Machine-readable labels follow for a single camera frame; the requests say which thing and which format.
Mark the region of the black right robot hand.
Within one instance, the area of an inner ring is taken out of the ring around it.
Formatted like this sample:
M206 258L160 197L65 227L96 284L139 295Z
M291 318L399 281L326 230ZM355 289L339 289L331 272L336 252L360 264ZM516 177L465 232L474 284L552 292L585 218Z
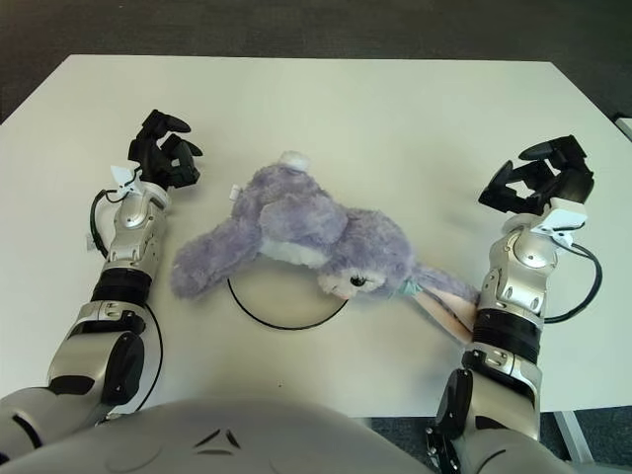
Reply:
M524 162L506 162L494 175L478 202L500 212L539 215L553 198L585 203L593 185L587 154L573 135L528 147L518 154Z

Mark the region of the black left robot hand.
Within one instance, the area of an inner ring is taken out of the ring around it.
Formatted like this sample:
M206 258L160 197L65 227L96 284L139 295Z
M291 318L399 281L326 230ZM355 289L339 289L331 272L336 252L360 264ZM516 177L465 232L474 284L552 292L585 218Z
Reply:
M164 191L196 184L200 172L194 159L201 157L202 151L181 136L191 131L180 118L153 110L128 150L128 160L139 166L140 181Z

